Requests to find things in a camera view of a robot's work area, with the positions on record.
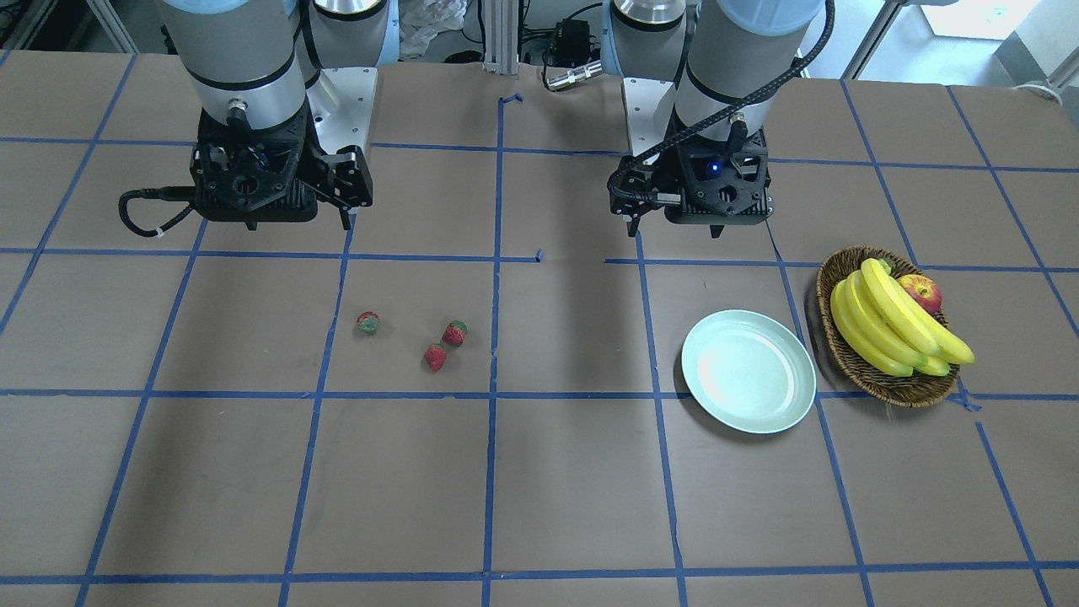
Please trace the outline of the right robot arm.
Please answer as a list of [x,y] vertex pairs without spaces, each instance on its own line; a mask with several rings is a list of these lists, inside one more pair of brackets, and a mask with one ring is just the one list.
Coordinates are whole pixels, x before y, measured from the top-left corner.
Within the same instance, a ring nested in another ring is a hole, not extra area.
[[342,227],[373,204],[366,160],[378,69],[400,58],[396,1],[161,1],[159,14],[201,101],[191,185],[132,190],[180,202],[179,219],[306,223],[331,205]]

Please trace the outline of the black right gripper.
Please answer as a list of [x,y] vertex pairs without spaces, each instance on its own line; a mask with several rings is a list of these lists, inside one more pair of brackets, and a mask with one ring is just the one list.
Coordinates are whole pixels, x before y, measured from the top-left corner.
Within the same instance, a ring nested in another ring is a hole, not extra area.
[[319,150],[313,126],[308,107],[279,126],[250,133],[202,111],[190,163],[194,211],[209,222],[255,229],[259,223],[311,222],[319,213],[319,201],[334,207],[341,226],[351,231],[358,210],[373,205],[373,177],[361,146],[320,155],[316,201],[315,189],[302,178]]

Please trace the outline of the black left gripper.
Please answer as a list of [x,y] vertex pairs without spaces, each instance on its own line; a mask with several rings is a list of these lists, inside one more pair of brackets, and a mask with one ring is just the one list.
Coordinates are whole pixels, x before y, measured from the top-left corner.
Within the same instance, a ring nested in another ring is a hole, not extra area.
[[[660,210],[671,223],[708,224],[710,238],[720,239],[726,226],[750,226],[770,218],[768,161],[765,132],[751,133],[743,121],[733,123],[733,134],[724,141],[696,134],[664,150],[656,173],[633,155],[623,155],[609,177],[610,212],[625,220],[632,239],[641,218]],[[660,193],[677,195],[678,202],[665,207]]]

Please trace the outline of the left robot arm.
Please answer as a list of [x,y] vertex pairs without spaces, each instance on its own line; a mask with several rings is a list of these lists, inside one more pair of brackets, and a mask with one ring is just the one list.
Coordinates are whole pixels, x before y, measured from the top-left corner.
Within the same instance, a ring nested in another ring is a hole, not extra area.
[[606,1],[601,67],[620,78],[631,150],[610,211],[728,226],[771,216],[765,121],[779,88],[824,49],[832,1]]

